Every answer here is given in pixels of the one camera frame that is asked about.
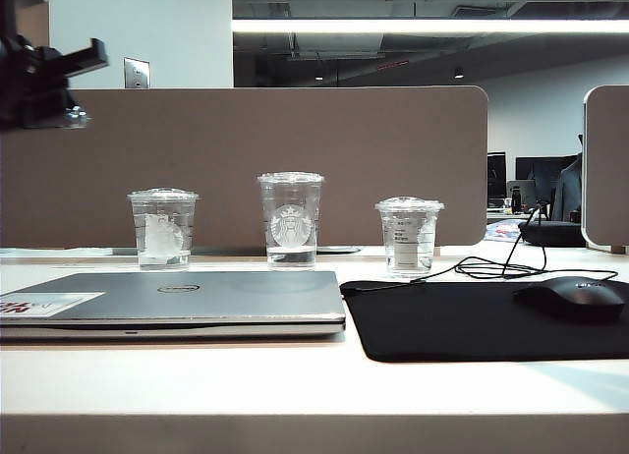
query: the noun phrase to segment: plastic cup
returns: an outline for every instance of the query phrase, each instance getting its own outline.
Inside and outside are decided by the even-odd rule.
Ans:
[[[443,203],[415,197],[394,197],[375,205],[382,218],[386,266],[398,277],[430,273],[436,219]]]
[[[313,268],[323,176],[310,172],[275,172],[262,174],[257,180],[262,193],[270,268]]]
[[[187,269],[199,195],[179,189],[150,189],[131,192],[127,198],[134,213],[140,269]]]

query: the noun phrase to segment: ceiling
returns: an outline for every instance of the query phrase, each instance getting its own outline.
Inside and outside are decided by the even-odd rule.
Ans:
[[[234,18],[629,18],[629,0],[233,0]],[[465,84],[629,53],[618,35],[234,34],[235,85]]]

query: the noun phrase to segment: cup lid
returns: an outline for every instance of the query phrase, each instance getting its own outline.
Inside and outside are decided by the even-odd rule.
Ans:
[[[380,211],[440,211],[445,205],[438,200],[423,200],[417,197],[392,197],[379,201],[375,208]]]
[[[182,191],[181,189],[157,188],[147,191],[135,191],[127,195],[130,201],[191,201],[199,199],[195,192]]]
[[[316,172],[267,172],[257,178],[260,182],[272,184],[292,184],[295,182],[323,182],[323,176]]]

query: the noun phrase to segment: black mouse pad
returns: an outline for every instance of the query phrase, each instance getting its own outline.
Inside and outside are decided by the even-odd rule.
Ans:
[[[511,293],[528,283],[427,282],[341,286],[363,349],[382,362],[543,361],[629,358],[629,310],[614,322],[573,322],[522,307]],[[613,282],[629,296],[629,284]]]

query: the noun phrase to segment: black computer mouse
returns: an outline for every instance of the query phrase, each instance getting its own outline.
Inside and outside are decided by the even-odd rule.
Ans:
[[[615,320],[625,306],[610,282],[578,276],[534,282],[515,291],[513,298],[540,312],[586,322]]]

